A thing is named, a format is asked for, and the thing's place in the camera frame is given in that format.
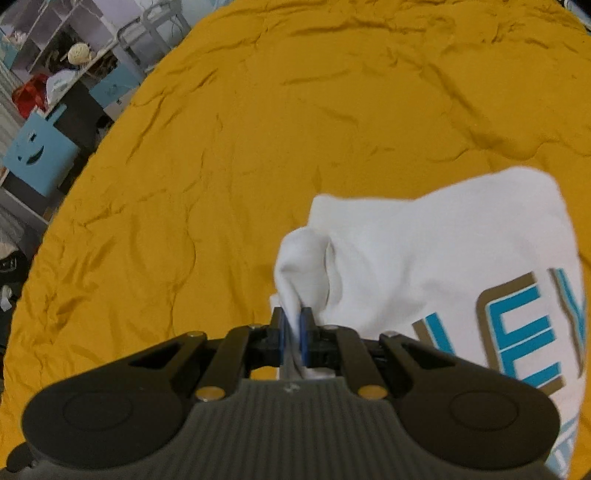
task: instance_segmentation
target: red object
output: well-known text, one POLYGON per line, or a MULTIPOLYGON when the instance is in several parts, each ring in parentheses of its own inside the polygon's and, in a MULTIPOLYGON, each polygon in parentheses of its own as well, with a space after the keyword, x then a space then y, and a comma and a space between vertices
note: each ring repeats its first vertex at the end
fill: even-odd
POLYGON ((48 76, 44 73, 37 73, 12 93, 12 103, 17 106, 23 118, 29 118, 36 106, 43 111, 47 109, 47 79, 48 76))

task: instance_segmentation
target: curtain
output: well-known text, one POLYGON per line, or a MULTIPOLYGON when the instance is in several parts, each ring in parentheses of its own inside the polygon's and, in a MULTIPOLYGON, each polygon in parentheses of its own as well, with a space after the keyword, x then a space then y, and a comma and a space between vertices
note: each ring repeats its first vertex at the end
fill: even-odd
POLYGON ((13 91, 22 82, 0 62, 0 158, 4 157, 25 122, 12 103, 13 91))

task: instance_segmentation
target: yellow quilt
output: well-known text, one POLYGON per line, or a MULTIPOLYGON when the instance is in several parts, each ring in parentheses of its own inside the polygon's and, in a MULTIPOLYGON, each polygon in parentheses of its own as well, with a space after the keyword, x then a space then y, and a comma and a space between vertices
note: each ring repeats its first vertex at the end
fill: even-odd
MULTIPOLYGON (((555 176, 591 280, 591 40, 554 0, 236 0, 144 82, 48 230, 14 319, 0 457, 57 380, 269 318, 317 193, 555 176)), ((591 397, 572 478, 591 468, 591 397)))

